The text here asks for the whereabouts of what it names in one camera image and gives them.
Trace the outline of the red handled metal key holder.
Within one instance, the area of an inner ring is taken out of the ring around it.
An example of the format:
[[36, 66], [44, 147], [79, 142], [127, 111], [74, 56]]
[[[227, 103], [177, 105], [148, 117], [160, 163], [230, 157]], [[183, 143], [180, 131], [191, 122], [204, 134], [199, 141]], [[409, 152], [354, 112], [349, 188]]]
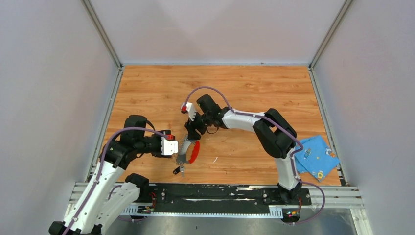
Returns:
[[185, 135], [181, 147], [176, 158], [176, 163], [179, 165], [193, 164], [200, 152], [200, 142], [192, 140]]

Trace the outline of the black tag key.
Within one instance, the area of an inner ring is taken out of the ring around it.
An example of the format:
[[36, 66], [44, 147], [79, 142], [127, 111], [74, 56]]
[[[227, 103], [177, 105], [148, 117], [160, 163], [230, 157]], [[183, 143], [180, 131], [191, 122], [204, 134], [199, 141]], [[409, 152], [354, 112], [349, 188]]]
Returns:
[[179, 167], [177, 167], [176, 169], [173, 170], [174, 175], [180, 174], [183, 178], [184, 178], [184, 173], [185, 173], [185, 166], [184, 165], [180, 165]]

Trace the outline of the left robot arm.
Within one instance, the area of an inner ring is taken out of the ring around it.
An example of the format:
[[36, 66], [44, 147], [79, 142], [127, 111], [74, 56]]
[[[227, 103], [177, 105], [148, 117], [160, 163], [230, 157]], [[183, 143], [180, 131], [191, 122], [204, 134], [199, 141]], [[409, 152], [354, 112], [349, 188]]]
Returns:
[[130, 115], [124, 127], [104, 145], [99, 162], [86, 189], [63, 221], [54, 221], [51, 235], [103, 235], [133, 201], [150, 196], [149, 180], [133, 173], [112, 195], [116, 181], [129, 164], [144, 154], [171, 158], [179, 143], [171, 130], [157, 131], [144, 116]]

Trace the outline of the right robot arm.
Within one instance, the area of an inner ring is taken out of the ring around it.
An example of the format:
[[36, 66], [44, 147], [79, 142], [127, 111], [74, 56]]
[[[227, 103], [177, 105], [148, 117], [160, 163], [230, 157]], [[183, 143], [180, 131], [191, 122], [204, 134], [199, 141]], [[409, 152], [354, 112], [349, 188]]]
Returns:
[[292, 154], [297, 143], [297, 134], [286, 119], [276, 110], [266, 112], [244, 112], [226, 106], [221, 108], [210, 95], [197, 100], [202, 113], [195, 110], [190, 102], [181, 105], [181, 112], [188, 114], [185, 123], [188, 141], [198, 141], [214, 126], [222, 129], [239, 129], [255, 133], [265, 152], [277, 163], [279, 197], [285, 204], [292, 204], [299, 198], [302, 184], [297, 175]]

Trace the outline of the blue cloth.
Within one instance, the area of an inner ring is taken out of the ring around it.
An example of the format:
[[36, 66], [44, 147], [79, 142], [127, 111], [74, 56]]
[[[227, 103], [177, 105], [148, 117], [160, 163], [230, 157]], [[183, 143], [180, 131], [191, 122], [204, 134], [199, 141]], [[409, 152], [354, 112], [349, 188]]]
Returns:
[[337, 155], [326, 144], [322, 136], [302, 139], [303, 150], [295, 154], [298, 173], [310, 173], [319, 182], [340, 163]]

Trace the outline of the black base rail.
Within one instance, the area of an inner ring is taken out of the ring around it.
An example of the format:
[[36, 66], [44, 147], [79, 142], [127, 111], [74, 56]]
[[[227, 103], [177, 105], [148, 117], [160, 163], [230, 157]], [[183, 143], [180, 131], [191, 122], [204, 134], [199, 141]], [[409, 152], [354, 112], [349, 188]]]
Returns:
[[285, 219], [311, 204], [307, 188], [289, 199], [276, 186], [150, 184], [121, 215]]

